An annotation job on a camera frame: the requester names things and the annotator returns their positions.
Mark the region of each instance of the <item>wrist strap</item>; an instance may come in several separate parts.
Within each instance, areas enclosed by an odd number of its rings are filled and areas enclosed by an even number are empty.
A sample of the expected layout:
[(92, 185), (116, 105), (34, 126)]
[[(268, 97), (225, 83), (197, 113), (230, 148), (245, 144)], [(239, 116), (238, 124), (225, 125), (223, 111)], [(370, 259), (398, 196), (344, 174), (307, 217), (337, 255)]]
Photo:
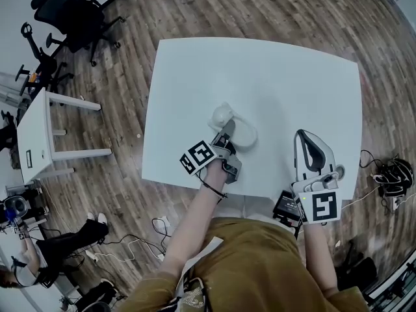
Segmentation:
[(218, 195), (221, 199), (218, 201), (220, 202), (224, 198), (228, 198), (227, 194), (222, 194), (219, 191), (217, 191), (215, 188), (209, 186), (204, 180), (201, 179), (201, 172), (199, 171), (196, 176), (200, 179), (203, 186), (207, 187), (208, 189), (212, 190), (216, 195)]

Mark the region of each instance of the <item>white side table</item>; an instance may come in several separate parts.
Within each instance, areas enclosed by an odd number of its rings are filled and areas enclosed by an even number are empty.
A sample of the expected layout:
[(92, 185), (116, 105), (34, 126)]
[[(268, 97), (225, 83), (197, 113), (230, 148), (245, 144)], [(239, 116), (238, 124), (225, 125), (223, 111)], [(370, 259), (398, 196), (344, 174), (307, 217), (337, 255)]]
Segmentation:
[(53, 135), (65, 135), (66, 131), (52, 129), (50, 101), (95, 111), (101, 110), (100, 104), (46, 92), (45, 89), (42, 89), (17, 128), (21, 174), (25, 184), (32, 179), (74, 172), (73, 168), (43, 172), (53, 161), (105, 156), (112, 153), (109, 148), (55, 151)]

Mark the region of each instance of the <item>white cable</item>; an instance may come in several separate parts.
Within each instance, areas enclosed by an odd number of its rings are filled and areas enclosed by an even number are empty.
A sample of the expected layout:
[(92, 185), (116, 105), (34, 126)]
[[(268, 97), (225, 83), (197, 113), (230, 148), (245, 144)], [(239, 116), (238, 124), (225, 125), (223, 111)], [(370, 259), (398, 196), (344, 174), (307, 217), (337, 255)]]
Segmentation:
[(413, 193), (411, 196), (409, 196), (409, 198), (407, 198), (406, 200), (404, 200), (404, 201), (402, 201), (402, 202), (400, 202), (400, 203), (403, 203), (403, 202), (406, 202), (406, 201), (408, 201), (412, 196), (416, 196), (416, 193)]
[(348, 206), (350, 206), (350, 205), (353, 205), (353, 204), (355, 204), (356, 202), (358, 202), (358, 201), (361, 201), (361, 200), (364, 200), (367, 196), (369, 196), (371, 193), (373, 193), (376, 189), (378, 189), (378, 187), (379, 186), (377, 186), (376, 188), (374, 188), (371, 192), (368, 192), (366, 195), (364, 195), (362, 198), (360, 198), (360, 199), (358, 199), (358, 200), (355, 200), (354, 202), (351, 202), (351, 203), (349, 203), (348, 205), (345, 205), (344, 207), (342, 207), (341, 208), (341, 210), (343, 210), (344, 208), (347, 208)]
[(344, 207), (341, 208), (341, 210), (343, 210), (344, 208), (347, 208), (353, 204), (355, 204), (358, 201), (364, 200), (367, 196), (369, 196), (371, 193), (373, 193), (376, 189), (378, 189), (379, 186), (377, 186), (376, 188), (374, 188), (371, 192), (368, 192), (366, 195), (364, 195), (361, 199), (355, 200), (354, 202), (349, 203), (348, 205), (345, 205)]
[(118, 259), (114, 254), (111, 254), (111, 253), (108, 253), (108, 254), (103, 254), (103, 253), (95, 253), (94, 255), (102, 255), (102, 256), (104, 256), (104, 257), (108, 257), (108, 256), (111, 256), (111, 257), (115, 257), (117, 260), (119, 260), (119, 262), (121, 262), (121, 263), (125, 263), (125, 262), (127, 262), (127, 261), (131, 261), (131, 260), (135, 260), (136, 259), (136, 256), (135, 256), (135, 254), (133, 253), (133, 251), (131, 250), (131, 248), (130, 248), (130, 244), (132, 244), (132, 243), (134, 243), (134, 242), (136, 242), (136, 241), (141, 241), (141, 242), (143, 242), (144, 244), (146, 244), (146, 246), (148, 247), (148, 249), (149, 249), (149, 251), (153, 254), (153, 256), (156, 258), (156, 259), (158, 259), (158, 260), (160, 260), (154, 253), (153, 253), (153, 251), (151, 250), (151, 248), (150, 248), (150, 246), (149, 246), (149, 244), (147, 243), (147, 242), (145, 242), (144, 240), (142, 240), (142, 239), (136, 239), (136, 240), (133, 240), (133, 241), (131, 241), (131, 242), (129, 242), (129, 244), (127, 245), (127, 247), (129, 248), (129, 250), (130, 250), (130, 252), (131, 252), (131, 254), (132, 254), (132, 258), (130, 258), (130, 259), (127, 259), (127, 260), (120, 260), (120, 259)]

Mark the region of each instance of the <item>mustard yellow shirt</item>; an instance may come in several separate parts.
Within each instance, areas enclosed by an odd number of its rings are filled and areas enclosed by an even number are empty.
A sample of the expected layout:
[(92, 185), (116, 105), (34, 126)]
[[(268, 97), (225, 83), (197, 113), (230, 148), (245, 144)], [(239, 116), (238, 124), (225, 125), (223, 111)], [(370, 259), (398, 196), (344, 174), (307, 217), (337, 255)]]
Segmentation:
[[(288, 231), (256, 220), (216, 218), (203, 247), (217, 236), (223, 243), (194, 267), (207, 288), (213, 312), (368, 311), (357, 287), (325, 298), (302, 264)], [(152, 274), (139, 282), (121, 312), (157, 311), (173, 299), (177, 279)], [(200, 311), (192, 306), (181, 311)]]

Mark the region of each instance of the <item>white table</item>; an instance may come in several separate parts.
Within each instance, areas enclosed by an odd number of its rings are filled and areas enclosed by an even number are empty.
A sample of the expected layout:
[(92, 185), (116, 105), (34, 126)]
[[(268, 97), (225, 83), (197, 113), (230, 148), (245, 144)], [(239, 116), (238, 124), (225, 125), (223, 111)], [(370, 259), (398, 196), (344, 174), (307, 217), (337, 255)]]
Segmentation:
[(242, 38), (159, 42), (149, 94), (142, 178), (198, 188), (179, 162), (200, 140), (224, 101), (258, 131), (254, 149), (237, 152), (242, 170), (225, 191), (275, 199), (295, 180), (296, 130), (318, 135), (346, 169), (339, 182), (351, 199), (361, 149), (358, 65), (320, 51)]
[[(111, 149), (55, 151), (53, 136), (65, 135), (66, 130), (52, 129), (51, 111), (49, 109), (51, 101), (95, 111), (101, 109), (100, 104), (46, 92), (45, 89), (42, 89), (31, 103), (17, 129), (21, 173), (25, 184), (32, 179), (74, 172), (73, 168), (43, 172), (53, 161), (111, 154)], [(31, 167), (29, 167), (30, 164), (28, 165), (27, 160), (29, 154)]]

